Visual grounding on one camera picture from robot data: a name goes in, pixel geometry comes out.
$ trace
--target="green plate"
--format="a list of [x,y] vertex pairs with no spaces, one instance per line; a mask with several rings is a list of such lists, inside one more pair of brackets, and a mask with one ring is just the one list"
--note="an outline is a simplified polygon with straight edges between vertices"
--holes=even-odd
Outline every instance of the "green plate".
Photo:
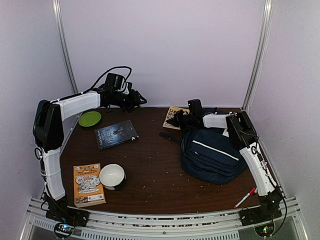
[[79,124],[82,127],[91,127],[96,125],[101,119],[101,114],[97,111],[89,111],[83,114],[79,119]]

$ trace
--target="book cover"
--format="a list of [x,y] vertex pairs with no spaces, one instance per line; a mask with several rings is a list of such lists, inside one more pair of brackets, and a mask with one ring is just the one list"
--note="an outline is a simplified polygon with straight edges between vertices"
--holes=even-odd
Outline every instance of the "book cover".
[[170,106],[168,112],[166,113],[165,120],[164,120],[164,123],[163,123],[162,127],[168,128],[168,129],[180,130],[180,127],[173,126],[173,125],[171,125],[171,124],[166,122],[167,120],[172,119],[174,117],[175,113],[180,111],[180,110],[183,110],[183,111],[185,111],[187,113],[190,112],[189,109],[187,109],[187,108],[181,108],[181,107],[177,107],[177,106]]
[[104,204],[104,187],[100,183],[100,163],[73,167],[74,205],[78,208]]
[[139,137],[131,120],[95,130],[95,136],[99,149],[109,148],[128,140],[133,141]]

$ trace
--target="vertical metal post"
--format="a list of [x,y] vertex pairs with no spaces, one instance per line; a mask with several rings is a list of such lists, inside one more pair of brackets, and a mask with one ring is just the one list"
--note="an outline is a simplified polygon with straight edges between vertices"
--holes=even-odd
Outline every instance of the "vertical metal post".
[[273,0],[265,0],[259,42],[258,42],[258,47],[255,55],[251,77],[250,77],[250,82],[249,82],[248,89],[246,91],[246,95],[242,105],[243,110],[248,110],[248,106],[252,99],[254,88],[259,77],[260,65],[261,65],[262,57],[266,48],[266,42],[268,39],[268,34],[270,29],[272,7],[273,7]]
[[68,53],[65,31],[64,31],[61,10],[60,10],[60,0],[52,0],[52,3],[53,3],[54,17],[55,17],[56,25],[58,28],[60,43],[61,43],[61,47],[62,47],[62,53],[63,53],[66,72],[67,72],[67,75],[69,78],[72,92],[73,92],[73,94],[77,94],[79,91],[78,91],[78,87],[77,87],[77,84],[75,81],[75,77],[74,77],[74,73],[72,70],[70,57],[69,57],[69,53]]

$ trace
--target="wooden tabletop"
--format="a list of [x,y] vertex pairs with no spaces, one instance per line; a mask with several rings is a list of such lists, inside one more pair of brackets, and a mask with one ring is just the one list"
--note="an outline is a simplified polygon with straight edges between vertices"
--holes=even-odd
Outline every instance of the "wooden tabletop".
[[[253,187],[255,181],[248,168],[228,184],[204,182],[184,172],[180,146],[160,137],[159,132],[182,138],[179,130],[163,128],[167,108],[145,107],[131,113],[114,108],[98,109],[101,121],[89,128],[77,125],[60,158],[63,186],[68,203],[74,206],[73,166],[116,163],[127,176],[119,191],[104,191],[107,203],[88,209],[127,214],[185,214],[233,209]],[[95,129],[131,120],[139,139],[98,149]],[[250,196],[240,207],[259,204]]]

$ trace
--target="backpack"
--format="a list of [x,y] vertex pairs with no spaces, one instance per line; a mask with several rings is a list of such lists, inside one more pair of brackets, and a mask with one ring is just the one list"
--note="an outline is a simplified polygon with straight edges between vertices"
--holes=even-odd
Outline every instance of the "backpack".
[[221,128],[184,130],[182,141],[161,132],[159,135],[181,143],[181,166],[189,175],[212,184],[226,184],[247,167]]

